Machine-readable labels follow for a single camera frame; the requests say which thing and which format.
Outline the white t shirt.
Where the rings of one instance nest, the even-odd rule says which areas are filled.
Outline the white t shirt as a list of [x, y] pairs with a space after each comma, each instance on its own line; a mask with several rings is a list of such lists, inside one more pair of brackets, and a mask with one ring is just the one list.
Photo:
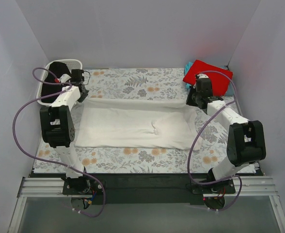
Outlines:
[[76, 146], [189, 150], [196, 116], [183, 100], [92, 98], [84, 104]]

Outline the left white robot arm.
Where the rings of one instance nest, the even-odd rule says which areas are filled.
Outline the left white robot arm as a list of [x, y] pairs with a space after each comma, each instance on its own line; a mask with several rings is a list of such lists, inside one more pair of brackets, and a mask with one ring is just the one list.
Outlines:
[[85, 167], [78, 159], [74, 146], [75, 127], [70, 111], [75, 103], [82, 102], [88, 95], [84, 86], [84, 71], [73, 69], [71, 75], [64, 74], [61, 81], [69, 81], [72, 87], [61, 93], [48, 107], [40, 110], [42, 138], [54, 148], [61, 162], [65, 164], [66, 178], [69, 188], [80, 194], [86, 194], [91, 187], [90, 181], [80, 174]]

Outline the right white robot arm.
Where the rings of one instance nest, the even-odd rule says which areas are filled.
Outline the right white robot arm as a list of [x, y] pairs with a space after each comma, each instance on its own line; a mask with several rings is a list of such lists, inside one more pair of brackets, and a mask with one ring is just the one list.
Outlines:
[[217, 120], [227, 131], [226, 157], [214, 168], [203, 182], [212, 193], [224, 188], [224, 181], [234, 177], [244, 167], [264, 160], [266, 146], [263, 125], [260, 121], [250, 121], [229, 107], [223, 98], [213, 94], [211, 79], [200, 73], [191, 87], [186, 101], [188, 106], [201, 109], [210, 116], [208, 122]]

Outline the white plastic basket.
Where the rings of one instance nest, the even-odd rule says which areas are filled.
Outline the white plastic basket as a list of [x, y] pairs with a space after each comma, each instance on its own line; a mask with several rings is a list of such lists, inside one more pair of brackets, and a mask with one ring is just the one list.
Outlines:
[[[77, 60], [77, 59], [60, 59], [60, 60], [54, 60], [50, 63], [48, 63], [45, 66], [45, 69], [49, 69], [50, 65], [54, 62], [60, 62], [60, 63], [64, 63], [66, 64], [67, 68], [69, 69], [69, 71], [71, 72], [73, 69], [82, 69], [82, 62]], [[40, 80], [44, 81], [46, 79], [46, 77], [48, 76], [48, 72], [47, 71], [43, 71], [41, 76], [40, 76]], [[37, 93], [36, 93], [36, 98], [40, 98], [41, 97], [41, 92], [42, 92], [42, 86], [43, 83], [40, 82], [38, 89], [37, 89]]]

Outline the black t shirt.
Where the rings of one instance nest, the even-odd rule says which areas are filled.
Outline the black t shirt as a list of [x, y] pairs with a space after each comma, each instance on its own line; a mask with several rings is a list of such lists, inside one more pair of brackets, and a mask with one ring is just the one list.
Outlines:
[[[52, 73], [54, 73], [58, 79], [61, 78], [61, 76], [64, 74], [67, 74], [69, 76], [71, 75], [67, 65], [62, 62], [53, 62], [49, 65], [49, 68], [47, 69], [51, 71]], [[48, 73], [44, 81], [47, 83], [57, 83], [58, 82], [56, 81], [56, 78], [50, 73]], [[62, 91], [62, 88], [63, 88], [63, 85], [42, 84], [41, 96], [44, 97], [47, 95], [60, 92]], [[48, 103], [48, 104], [53, 103], [57, 99], [58, 96], [59, 95], [49, 97], [46, 99], [42, 99], [41, 102]]]

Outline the floral table mat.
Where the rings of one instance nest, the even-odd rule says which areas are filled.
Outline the floral table mat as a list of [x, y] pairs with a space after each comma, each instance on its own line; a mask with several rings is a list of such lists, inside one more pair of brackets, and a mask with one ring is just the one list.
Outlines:
[[[183, 68], [93, 69], [85, 71], [89, 98], [184, 100]], [[185, 173], [187, 161], [193, 173], [206, 173], [226, 156], [227, 132], [197, 110], [195, 126], [201, 132], [201, 148], [77, 148], [89, 173]]]

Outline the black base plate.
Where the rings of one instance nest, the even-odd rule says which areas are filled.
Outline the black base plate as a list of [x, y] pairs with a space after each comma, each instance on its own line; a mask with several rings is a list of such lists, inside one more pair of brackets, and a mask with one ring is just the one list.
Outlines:
[[216, 196], [215, 187], [195, 185], [188, 174], [97, 173], [106, 191], [106, 204], [189, 203], [204, 205], [203, 195]]

